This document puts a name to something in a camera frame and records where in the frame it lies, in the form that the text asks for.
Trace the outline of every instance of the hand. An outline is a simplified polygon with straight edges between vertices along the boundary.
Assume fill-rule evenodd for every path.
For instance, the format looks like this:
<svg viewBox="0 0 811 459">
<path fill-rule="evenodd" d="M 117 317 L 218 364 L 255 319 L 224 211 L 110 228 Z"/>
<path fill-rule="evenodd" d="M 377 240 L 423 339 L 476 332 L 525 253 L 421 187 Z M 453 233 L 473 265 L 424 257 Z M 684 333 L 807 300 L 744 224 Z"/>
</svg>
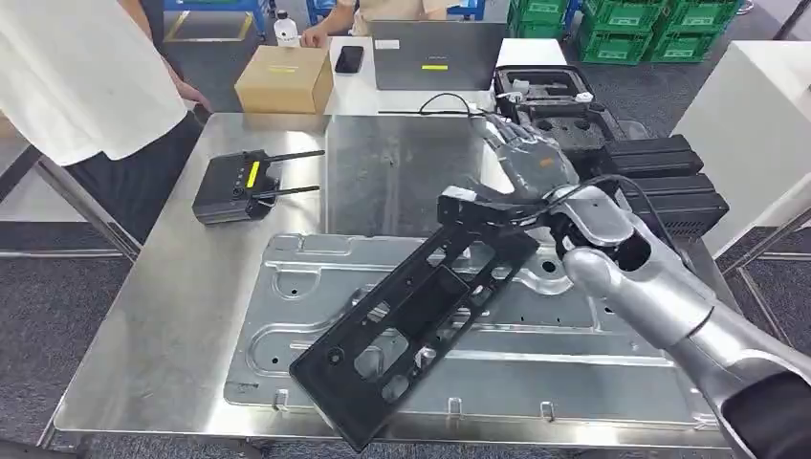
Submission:
<svg viewBox="0 0 811 459">
<path fill-rule="evenodd" d="M 301 34 L 299 41 L 304 48 L 324 48 L 327 46 L 327 32 L 319 26 L 313 26 Z"/>
<path fill-rule="evenodd" d="M 194 86 L 186 83 L 185 81 L 177 80 L 175 81 L 175 87 L 178 90 L 178 94 L 180 97 L 185 100 L 191 100 L 192 102 L 197 102 L 200 105 L 208 110 L 209 113 L 214 113 L 214 110 L 211 108 L 211 102 L 208 101 L 206 96 L 203 96 L 203 93 L 198 91 Z"/>
<path fill-rule="evenodd" d="M 555 139 L 533 126 L 503 121 L 498 115 L 486 113 L 484 119 L 498 133 L 481 129 L 485 142 L 515 188 L 512 198 L 537 201 L 559 186 L 580 181 Z"/>
</svg>

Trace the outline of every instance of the laptop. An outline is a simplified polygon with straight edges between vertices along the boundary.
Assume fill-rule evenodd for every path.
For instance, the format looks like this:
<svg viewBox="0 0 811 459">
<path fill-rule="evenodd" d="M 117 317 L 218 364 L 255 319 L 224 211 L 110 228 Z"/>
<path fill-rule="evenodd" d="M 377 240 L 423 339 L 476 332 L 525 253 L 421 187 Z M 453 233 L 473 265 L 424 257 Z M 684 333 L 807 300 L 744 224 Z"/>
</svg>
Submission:
<svg viewBox="0 0 811 459">
<path fill-rule="evenodd" d="M 507 26 L 498 22 L 371 21 L 378 89 L 486 91 Z"/>
</svg>

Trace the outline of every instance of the green crate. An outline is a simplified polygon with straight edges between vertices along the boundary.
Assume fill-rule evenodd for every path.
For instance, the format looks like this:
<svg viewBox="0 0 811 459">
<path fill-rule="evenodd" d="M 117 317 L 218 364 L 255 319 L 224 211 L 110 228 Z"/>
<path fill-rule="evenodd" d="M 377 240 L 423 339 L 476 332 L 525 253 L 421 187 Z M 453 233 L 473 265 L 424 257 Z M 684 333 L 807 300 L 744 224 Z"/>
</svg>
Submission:
<svg viewBox="0 0 811 459">
<path fill-rule="evenodd" d="M 561 38 L 563 24 L 544 24 L 538 22 L 518 22 L 510 28 L 512 38 Z"/>
<path fill-rule="evenodd" d="M 557 24 L 561 22 L 568 5 L 569 0 L 512 0 L 510 10 L 520 22 Z"/>
<path fill-rule="evenodd" d="M 670 0 L 656 29 L 666 32 L 717 33 L 726 29 L 739 0 Z"/>
<path fill-rule="evenodd" d="M 701 62 L 720 33 L 657 32 L 645 52 L 650 62 Z"/>
<path fill-rule="evenodd" d="M 596 31 L 650 32 L 666 0 L 585 0 Z"/>
<path fill-rule="evenodd" d="M 653 36 L 652 32 L 613 32 L 596 30 L 584 18 L 578 31 L 581 62 L 636 65 Z"/>
</svg>

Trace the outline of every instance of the robotic arm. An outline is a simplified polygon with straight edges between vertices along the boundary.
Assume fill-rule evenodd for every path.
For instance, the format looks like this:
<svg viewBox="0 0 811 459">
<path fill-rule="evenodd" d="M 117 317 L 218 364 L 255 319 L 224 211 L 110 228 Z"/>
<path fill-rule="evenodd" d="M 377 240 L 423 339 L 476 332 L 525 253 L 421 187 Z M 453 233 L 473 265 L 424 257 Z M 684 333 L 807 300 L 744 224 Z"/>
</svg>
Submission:
<svg viewBox="0 0 811 459">
<path fill-rule="evenodd" d="M 811 457 L 811 358 L 721 303 L 639 217 L 601 189 L 578 184 L 555 141 L 485 118 L 498 134 L 483 136 L 515 192 L 479 191 L 493 200 L 547 203 L 535 221 L 517 227 L 550 228 L 576 288 L 672 356 L 738 457 Z"/>
</svg>

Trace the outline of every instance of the white table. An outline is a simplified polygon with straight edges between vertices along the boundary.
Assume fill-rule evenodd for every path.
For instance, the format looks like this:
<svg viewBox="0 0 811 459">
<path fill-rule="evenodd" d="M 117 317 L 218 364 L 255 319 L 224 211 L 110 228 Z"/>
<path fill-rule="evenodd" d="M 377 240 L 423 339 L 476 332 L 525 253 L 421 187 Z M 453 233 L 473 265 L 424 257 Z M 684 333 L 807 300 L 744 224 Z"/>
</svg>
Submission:
<svg viewBox="0 0 811 459">
<path fill-rule="evenodd" d="M 380 91 L 375 83 L 375 61 L 372 38 L 368 36 L 336 36 L 330 42 L 332 66 L 338 61 L 344 46 L 363 46 L 363 63 L 354 75 L 335 74 L 335 87 L 327 103 L 327 115 L 377 116 L 381 110 L 418 110 L 439 91 Z M 498 56 L 501 65 L 566 65 L 560 44 L 552 39 L 507 38 Z M 456 91 L 465 100 L 480 107 L 491 106 L 488 91 Z M 439 98 L 431 110 L 460 110 L 461 102 L 454 98 Z"/>
<path fill-rule="evenodd" d="M 673 130 L 730 205 L 704 235 L 713 256 L 811 205 L 809 56 L 808 42 L 733 42 Z"/>
</svg>

